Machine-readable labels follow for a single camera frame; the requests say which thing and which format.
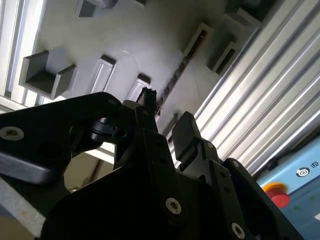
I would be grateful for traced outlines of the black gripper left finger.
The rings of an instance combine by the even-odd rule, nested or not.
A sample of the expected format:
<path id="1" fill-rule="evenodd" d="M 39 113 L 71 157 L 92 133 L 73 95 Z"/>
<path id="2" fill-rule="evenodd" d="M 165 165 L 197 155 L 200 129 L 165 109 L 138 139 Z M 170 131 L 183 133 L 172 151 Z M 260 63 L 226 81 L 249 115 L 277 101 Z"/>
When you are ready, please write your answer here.
<path id="1" fill-rule="evenodd" d="M 62 176 L 72 157 L 116 145 L 115 170 L 127 163 L 172 161 L 155 121 L 154 92 L 130 108 L 105 92 L 93 93 L 0 117 L 0 204 L 43 218 L 67 194 Z"/>

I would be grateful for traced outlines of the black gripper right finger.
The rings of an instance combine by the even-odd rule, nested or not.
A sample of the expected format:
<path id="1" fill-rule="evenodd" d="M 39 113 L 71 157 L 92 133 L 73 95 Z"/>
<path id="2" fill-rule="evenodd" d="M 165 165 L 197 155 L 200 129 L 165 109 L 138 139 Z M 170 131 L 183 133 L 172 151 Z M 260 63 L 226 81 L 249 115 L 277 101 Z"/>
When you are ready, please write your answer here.
<path id="1" fill-rule="evenodd" d="M 298 240 L 299 232 L 248 171 L 221 160 L 185 112 L 172 130 L 189 240 Z"/>

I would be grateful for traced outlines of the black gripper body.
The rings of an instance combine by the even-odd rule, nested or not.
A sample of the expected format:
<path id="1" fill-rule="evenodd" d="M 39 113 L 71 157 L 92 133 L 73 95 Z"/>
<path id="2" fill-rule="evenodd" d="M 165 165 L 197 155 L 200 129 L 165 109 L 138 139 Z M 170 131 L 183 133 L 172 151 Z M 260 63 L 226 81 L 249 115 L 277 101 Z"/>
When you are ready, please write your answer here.
<path id="1" fill-rule="evenodd" d="M 197 176 L 163 159 L 127 163 L 64 197 L 50 211 L 43 240 L 203 240 L 226 222 L 218 184 L 227 170 L 200 162 Z"/>

